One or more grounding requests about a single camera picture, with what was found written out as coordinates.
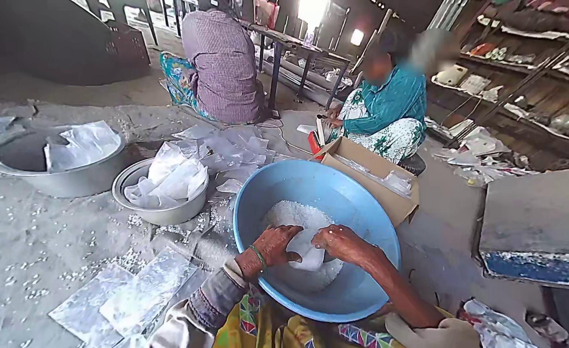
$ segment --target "aluminum bowl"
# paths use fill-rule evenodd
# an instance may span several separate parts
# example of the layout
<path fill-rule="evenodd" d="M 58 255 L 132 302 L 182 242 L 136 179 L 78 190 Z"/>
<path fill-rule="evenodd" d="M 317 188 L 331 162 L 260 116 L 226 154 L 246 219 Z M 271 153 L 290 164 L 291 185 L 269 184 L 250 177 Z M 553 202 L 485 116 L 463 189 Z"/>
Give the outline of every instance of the aluminum bowl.
<path fill-rule="evenodd" d="M 129 164 L 124 151 L 126 141 L 115 131 L 121 142 L 104 159 L 60 173 L 46 171 L 44 146 L 48 136 L 58 136 L 71 126 L 55 126 L 28 130 L 0 142 L 0 172 L 27 181 L 42 193 L 57 198 L 77 198 L 108 191 L 113 180 Z"/>
<path fill-rule="evenodd" d="M 207 186 L 209 186 L 209 177 L 203 183 L 201 193 L 190 201 L 182 202 L 179 206 L 165 209 L 147 209 L 130 203 L 124 194 L 124 189 L 128 186 L 134 186 L 138 183 L 140 177 L 146 177 L 149 172 L 149 166 L 153 159 L 142 160 L 138 163 L 127 167 L 122 171 L 115 181 L 112 183 L 112 196 L 119 204 L 127 209 L 134 210 L 138 216 L 154 225 L 169 226 L 179 225 L 183 222 L 194 218 L 205 205 L 207 200 Z"/>

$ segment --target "light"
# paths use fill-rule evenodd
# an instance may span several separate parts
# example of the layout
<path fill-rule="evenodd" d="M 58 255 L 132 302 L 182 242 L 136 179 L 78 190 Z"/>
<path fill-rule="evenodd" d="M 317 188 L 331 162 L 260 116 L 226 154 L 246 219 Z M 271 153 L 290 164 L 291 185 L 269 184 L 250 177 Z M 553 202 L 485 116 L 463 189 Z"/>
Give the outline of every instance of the light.
<path fill-rule="evenodd" d="M 314 30 L 323 20 L 329 0 L 300 0 L 297 18 L 308 23 L 308 30 Z"/>
<path fill-rule="evenodd" d="M 353 31 L 353 35 L 351 35 L 351 44 L 359 46 L 360 44 L 362 44 L 363 39 L 364 39 L 364 33 L 359 29 L 355 29 Z"/>

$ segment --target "metal table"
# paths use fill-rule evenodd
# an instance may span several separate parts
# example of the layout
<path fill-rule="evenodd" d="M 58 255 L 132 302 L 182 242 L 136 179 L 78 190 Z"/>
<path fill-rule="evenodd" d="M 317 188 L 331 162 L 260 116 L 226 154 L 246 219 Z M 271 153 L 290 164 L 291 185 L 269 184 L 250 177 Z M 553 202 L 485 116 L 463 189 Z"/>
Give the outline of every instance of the metal table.
<path fill-rule="evenodd" d="M 340 82 L 342 81 L 342 77 L 349 66 L 350 60 L 339 56 L 335 53 L 329 52 L 327 50 L 322 50 L 319 47 L 312 46 L 307 47 L 304 46 L 304 42 L 295 38 L 293 36 L 289 36 L 275 30 L 262 27 L 257 24 L 250 24 L 245 20 L 239 20 L 239 23 L 248 30 L 253 30 L 261 35 L 261 48 L 260 48 L 260 58 L 258 62 L 258 70 L 263 70 L 263 51 L 265 46 L 265 37 L 271 38 L 274 40 L 274 68 L 273 74 L 271 76 L 271 89 L 270 89 L 270 99 L 268 107 L 270 109 L 274 109 L 276 104 L 276 88 L 278 87 L 278 74 L 280 73 L 280 59 L 282 56 L 282 48 L 286 47 L 289 50 L 295 51 L 300 53 L 301 57 L 307 57 L 306 67 L 304 67 L 304 74 L 302 75 L 302 81 L 299 85 L 299 90 L 297 92 L 297 97 L 301 100 L 304 96 L 304 85 L 306 83 L 306 78 L 308 76 L 308 71 L 310 69 L 310 65 L 316 59 L 321 59 L 326 63 L 335 65 L 340 67 L 340 74 L 338 74 L 338 78 L 336 79 L 336 83 L 334 84 L 334 88 L 331 91 L 329 99 L 327 99 L 327 105 L 325 109 L 329 109 L 331 105 L 331 101 L 336 96 L 336 92 L 338 91 L 338 86 L 340 86 Z"/>

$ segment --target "green bangle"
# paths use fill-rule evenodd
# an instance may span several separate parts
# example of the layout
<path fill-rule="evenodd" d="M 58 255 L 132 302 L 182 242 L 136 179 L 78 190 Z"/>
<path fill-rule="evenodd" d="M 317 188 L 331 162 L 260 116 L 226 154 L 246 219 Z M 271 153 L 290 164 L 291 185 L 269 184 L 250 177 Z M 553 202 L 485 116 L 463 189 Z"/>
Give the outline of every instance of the green bangle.
<path fill-rule="evenodd" d="M 263 256 L 261 255 L 261 253 L 258 252 L 258 250 L 254 247 L 254 245 L 250 245 L 250 248 L 254 250 L 254 252 L 257 254 L 258 259 L 261 260 L 261 264 L 263 265 L 263 269 L 261 270 L 261 273 L 263 273 L 263 271 L 265 269 L 267 269 L 267 263 L 265 263 L 265 259 L 263 258 Z"/>

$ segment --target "hand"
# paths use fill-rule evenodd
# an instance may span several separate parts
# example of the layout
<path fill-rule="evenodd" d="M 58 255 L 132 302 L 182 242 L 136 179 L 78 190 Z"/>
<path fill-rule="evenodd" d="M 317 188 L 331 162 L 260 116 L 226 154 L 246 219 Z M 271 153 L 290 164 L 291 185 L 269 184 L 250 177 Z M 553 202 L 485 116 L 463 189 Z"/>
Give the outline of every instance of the hand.
<path fill-rule="evenodd" d="M 344 123 L 342 120 L 338 120 L 335 118 L 328 118 L 325 121 L 327 122 L 330 128 L 342 127 L 342 124 Z"/>
<path fill-rule="evenodd" d="M 302 257 L 293 251 L 287 252 L 286 247 L 290 240 L 303 229 L 302 226 L 268 227 L 252 245 L 261 254 L 268 267 L 282 265 L 289 261 L 300 263 Z M 261 259 L 251 248 L 246 249 L 235 260 L 246 279 L 253 278 L 263 269 Z"/>
<path fill-rule="evenodd" d="M 375 263 L 378 259 L 387 260 L 383 250 L 361 239 L 344 225 L 321 228 L 311 243 L 315 248 L 325 249 L 333 257 L 362 268 L 368 263 Z"/>
<path fill-rule="evenodd" d="M 338 117 L 338 115 L 340 115 L 341 110 L 342 110 L 342 104 L 338 104 L 327 111 L 327 117 L 331 118 L 332 120 L 335 120 Z"/>

